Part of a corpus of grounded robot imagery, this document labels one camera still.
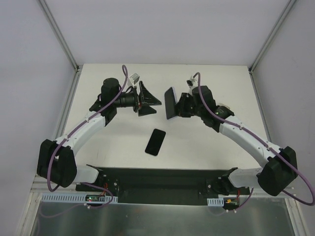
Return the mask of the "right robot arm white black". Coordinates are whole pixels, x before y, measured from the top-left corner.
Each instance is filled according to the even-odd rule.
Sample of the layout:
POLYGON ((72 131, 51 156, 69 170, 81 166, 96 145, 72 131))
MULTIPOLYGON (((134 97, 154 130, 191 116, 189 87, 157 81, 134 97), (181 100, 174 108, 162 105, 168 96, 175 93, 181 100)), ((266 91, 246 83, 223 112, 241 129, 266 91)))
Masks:
POLYGON ((228 170, 212 182, 216 192, 228 195, 241 187, 260 187, 267 194, 277 196, 297 178, 297 174, 288 166, 297 167, 295 151, 246 132, 246 127, 227 106, 216 104, 207 86, 193 87, 189 93, 183 92, 179 100, 175 98, 174 89, 170 88, 164 97, 168 119, 197 116, 207 127, 237 143, 260 165, 254 169, 228 170))

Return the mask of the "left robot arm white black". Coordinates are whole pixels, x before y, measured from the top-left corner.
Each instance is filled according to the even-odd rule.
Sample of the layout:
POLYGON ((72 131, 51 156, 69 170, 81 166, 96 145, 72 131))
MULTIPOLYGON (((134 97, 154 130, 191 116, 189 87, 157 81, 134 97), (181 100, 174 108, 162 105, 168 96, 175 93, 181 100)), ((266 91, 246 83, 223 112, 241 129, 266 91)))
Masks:
POLYGON ((131 107, 141 117, 155 114, 153 107, 162 104, 142 81, 127 91, 123 91, 123 88, 116 78, 105 79, 101 93, 79 124, 68 134, 42 142, 36 170, 40 177, 63 188, 82 182, 86 182, 93 191, 103 188, 104 179, 96 167, 76 164, 77 152, 96 132, 111 122, 118 108, 131 107))

